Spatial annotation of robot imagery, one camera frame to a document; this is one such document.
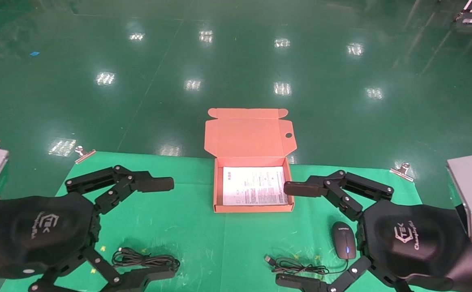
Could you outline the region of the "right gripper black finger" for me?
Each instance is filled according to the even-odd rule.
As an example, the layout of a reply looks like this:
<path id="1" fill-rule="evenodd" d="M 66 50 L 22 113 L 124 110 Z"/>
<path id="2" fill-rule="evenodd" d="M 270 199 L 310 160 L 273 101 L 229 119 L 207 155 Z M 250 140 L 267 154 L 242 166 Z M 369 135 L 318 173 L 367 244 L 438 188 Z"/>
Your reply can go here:
<path id="1" fill-rule="evenodd" d="M 284 193 L 288 196 L 325 198 L 347 219 L 358 221 L 364 212 L 363 207 L 348 192 L 375 202 L 390 201 L 394 188 L 343 170 L 325 177 L 311 175 L 305 182 L 284 183 Z"/>
<path id="2" fill-rule="evenodd" d="M 296 288 L 303 292 L 345 292 L 349 287 L 373 288 L 377 285 L 369 281 L 361 281 L 367 271 L 387 287 L 393 287 L 397 292 L 410 292 L 411 257 L 409 256 L 361 256 L 353 264 L 347 263 L 345 270 L 332 283 L 326 283 L 318 278 L 301 277 L 300 273 L 315 273 L 322 276 L 331 272 L 323 265 L 302 265 L 291 258 L 276 258 L 276 284 L 283 287 Z"/>

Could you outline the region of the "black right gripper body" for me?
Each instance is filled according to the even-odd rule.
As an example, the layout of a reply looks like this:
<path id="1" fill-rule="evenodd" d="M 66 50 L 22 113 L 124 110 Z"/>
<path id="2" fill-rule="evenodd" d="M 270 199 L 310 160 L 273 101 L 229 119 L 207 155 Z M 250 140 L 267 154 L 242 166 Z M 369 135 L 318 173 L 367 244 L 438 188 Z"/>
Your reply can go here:
<path id="1" fill-rule="evenodd" d="M 451 281 L 472 242 L 456 211 L 379 201 L 358 220 L 358 248 L 381 281 Z"/>

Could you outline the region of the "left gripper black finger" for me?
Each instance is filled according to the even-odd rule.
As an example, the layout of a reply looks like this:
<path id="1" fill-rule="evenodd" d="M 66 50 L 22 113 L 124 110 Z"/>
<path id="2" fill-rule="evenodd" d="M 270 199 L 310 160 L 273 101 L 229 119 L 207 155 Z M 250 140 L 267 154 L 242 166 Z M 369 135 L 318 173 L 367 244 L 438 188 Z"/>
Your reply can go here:
<path id="1" fill-rule="evenodd" d="M 132 248 L 119 248 L 113 265 L 91 247 L 82 250 L 82 257 L 107 281 L 103 292 L 144 292 L 151 281 L 171 279 L 177 272 L 175 257 L 143 255 Z"/>
<path id="2" fill-rule="evenodd" d="M 68 193 L 80 195 L 108 187 L 94 202 L 94 213 L 105 215 L 134 192 L 170 191 L 175 183 L 171 177 L 156 178 L 148 171 L 131 171 L 116 165 L 68 179 L 65 186 Z"/>

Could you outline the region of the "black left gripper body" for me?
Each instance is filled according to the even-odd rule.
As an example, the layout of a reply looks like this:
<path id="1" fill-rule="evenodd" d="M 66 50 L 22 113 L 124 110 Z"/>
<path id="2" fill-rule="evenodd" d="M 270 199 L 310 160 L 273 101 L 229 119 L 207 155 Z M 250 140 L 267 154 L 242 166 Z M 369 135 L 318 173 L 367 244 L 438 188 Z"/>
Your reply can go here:
<path id="1" fill-rule="evenodd" d="M 100 217 L 78 194 L 0 201 L 0 279 L 24 279 L 54 270 L 65 277 L 98 242 Z"/>

